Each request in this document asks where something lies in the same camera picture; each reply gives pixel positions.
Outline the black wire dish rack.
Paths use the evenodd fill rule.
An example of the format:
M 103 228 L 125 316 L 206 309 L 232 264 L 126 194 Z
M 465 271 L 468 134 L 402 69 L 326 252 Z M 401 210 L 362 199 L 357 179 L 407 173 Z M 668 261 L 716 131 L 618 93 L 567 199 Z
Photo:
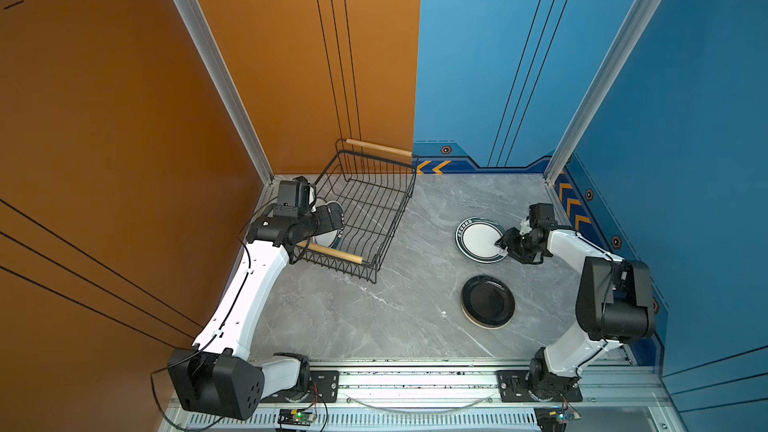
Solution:
M 352 138 L 338 140 L 335 150 L 313 184 L 323 203 L 341 206 L 345 227 L 328 245 L 318 237 L 311 245 L 301 243 L 292 259 L 376 283 L 414 191 L 415 155 Z

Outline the black plate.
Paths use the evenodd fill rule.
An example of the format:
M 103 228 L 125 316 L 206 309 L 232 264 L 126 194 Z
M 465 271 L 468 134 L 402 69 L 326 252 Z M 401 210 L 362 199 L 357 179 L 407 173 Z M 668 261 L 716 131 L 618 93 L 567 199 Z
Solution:
M 465 282 L 460 294 L 462 311 L 488 323 L 512 319 L 516 309 L 514 295 L 500 280 L 477 275 Z

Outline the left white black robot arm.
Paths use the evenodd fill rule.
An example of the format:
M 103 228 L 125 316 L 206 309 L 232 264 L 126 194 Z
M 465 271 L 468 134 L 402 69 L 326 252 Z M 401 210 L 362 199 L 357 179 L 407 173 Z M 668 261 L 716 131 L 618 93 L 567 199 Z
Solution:
M 184 410 L 246 420 L 264 398 L 308 394 L 306 356 L 276 353 L 258 364 L 249 357 L 268 296 L 294 251 L 303 252 L 310 238 L 344 226 L 336 201 L 289 217 L 263 214 L 253 220 L 243 243 L 245 257 L 216 311 L 192 347 L 175 350 L 165 368 Z

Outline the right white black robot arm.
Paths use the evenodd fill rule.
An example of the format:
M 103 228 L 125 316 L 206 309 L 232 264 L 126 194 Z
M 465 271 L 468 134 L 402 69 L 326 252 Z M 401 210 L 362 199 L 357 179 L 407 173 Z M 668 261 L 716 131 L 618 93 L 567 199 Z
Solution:
M 556 257 L 580 274 L 575 323 L 530 361 L 526 381 L 534 399 L 564 397 L 594 360 L 655 333 L 649 267 L 558 224 L 553 205 L 531 205 L 521 226 L 506 230 L 495 245 L 521 264 L 540 265 L 545 258 Z

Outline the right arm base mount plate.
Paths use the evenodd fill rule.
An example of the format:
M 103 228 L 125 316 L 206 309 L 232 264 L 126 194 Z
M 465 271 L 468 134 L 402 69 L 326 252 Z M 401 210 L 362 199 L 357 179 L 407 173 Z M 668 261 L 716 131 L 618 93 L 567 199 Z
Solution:
M 566 378 L 563 384 L 540 383 L 534 387 L 528 370 L 503 369 L 496 373 L 498 391 L 503 403 L 567 402 L 584 400 L 576 378 Z

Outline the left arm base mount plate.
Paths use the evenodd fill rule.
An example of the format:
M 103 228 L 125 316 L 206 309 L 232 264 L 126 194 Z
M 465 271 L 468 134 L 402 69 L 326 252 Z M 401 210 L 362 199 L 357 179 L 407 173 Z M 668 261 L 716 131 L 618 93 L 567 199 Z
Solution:
M 315 399 L 315 392 L 326 404 L 335 403 L 339 392 L 338 370 L 312 370 L 309 389 L 306 392 L 283 390 L 262 400 L 262 403 L 298 403 L 310 404 Z

